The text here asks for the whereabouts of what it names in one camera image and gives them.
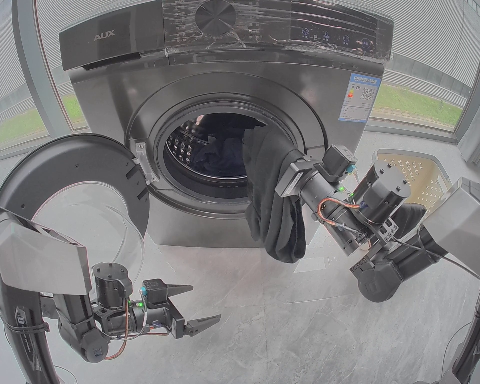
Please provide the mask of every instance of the control panel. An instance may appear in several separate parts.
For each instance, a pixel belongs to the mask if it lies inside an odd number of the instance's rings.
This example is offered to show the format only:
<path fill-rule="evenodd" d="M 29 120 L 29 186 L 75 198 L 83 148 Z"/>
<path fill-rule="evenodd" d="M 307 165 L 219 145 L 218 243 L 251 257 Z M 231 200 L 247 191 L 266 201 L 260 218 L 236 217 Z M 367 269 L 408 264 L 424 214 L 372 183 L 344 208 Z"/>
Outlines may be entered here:
<path fill-rule="evenodd" d="M 252 45 L 391 53 L 393 21 L 318 0 L 164 0 L 163 14 L 169 53 Z"/>
<path fill-rule="evenodd" d="M 374 58 L 390 58 L 393 22 L 341 5 L 293 0 L 290 42 L 310 42 Z"/>

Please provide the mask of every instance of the laundry basket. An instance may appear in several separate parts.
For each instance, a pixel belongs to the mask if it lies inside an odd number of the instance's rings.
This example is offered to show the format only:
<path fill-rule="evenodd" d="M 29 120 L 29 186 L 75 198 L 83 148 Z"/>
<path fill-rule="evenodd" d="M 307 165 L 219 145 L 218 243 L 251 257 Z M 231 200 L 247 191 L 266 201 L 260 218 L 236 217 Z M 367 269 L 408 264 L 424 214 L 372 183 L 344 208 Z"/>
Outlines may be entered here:
<path fill-rule="evenodd" d="M 403 172 L 411 188 L 407 202 L 422 204 L 427 210 L 452 186 L 435 156 L 400 149 L 378 149 L 373 153 L 373 160 L 377 159 L 388 161 Z"/>

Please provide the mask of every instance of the aux logo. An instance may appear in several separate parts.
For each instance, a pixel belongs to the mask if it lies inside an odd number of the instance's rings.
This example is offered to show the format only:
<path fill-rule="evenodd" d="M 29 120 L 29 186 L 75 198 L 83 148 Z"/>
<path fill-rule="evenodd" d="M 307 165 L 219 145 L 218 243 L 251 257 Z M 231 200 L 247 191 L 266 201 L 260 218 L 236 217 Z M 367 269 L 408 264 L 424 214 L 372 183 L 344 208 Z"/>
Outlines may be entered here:
<path fill-rule="evenodd" d="M 113 31 L 115 31 L 115 29 L 112 29 L 111 31 L 106 31 L 104 33 L 101 33 L 99 35 L 96 35 L 95 38 L 93 39 L 93 41 L 97 41 L 97 40 L 101 40 L 101 39 L 106 39 L 107 37 L 110 37 L 110 36 L 115 36 L 115 34 L 113 33 Z"/>

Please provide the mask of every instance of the control knob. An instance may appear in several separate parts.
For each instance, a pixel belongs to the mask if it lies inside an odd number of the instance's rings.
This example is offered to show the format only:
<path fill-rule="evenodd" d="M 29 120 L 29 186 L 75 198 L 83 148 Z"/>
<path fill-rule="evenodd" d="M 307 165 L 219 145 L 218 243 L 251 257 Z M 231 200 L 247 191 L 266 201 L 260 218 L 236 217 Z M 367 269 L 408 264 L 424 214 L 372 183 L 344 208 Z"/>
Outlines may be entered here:
<path fill-rule="evenodd" d="M 220 36 L 230 31 L 237 20 L 235 8 L 225 0 L 209 0 L 195 14 L 197 27 L 206 35 Z"/>

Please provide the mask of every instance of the grass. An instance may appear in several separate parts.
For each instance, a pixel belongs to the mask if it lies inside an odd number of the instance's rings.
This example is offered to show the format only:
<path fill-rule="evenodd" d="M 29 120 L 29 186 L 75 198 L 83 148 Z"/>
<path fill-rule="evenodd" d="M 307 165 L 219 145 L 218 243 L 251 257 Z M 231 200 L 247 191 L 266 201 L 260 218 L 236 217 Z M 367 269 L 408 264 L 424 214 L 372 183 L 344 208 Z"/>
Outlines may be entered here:
<path fill-rule="evenodd" d="M 62 98 L 72 123 L 84 121 L 84 116 L 75 95 Z M 441 124 L 454 126 L 462 108 L 428 97 L 406 88 L 381 85 L 375 100 L 375 109 L 391 108 L 402 112 L 424 116 Z M 33 133 L 42 132 L 45 126 L 36 109 L 14 116 L 0 124 L 0 143 L 9 142 Z"/>
<path fill-rule="evenodd" d="M 72 123 L 84 120 L 82 110 L 75 95 L 62 98 L 65 109 Z M 5 120 L 0 124 L 0 143 L 12 141 L 34 133 L 46 131 L 45 125 L 36 109 L 31 109 L 21 115 Z"/>
<path fill-rule="evenodd" d="M 374 109 L 391 108 L 431 118 L 441 124 L 454 126 L 462 108 L 433 97 L 412 92 L 407 88 L 382 84 L 378 90 Z"/>

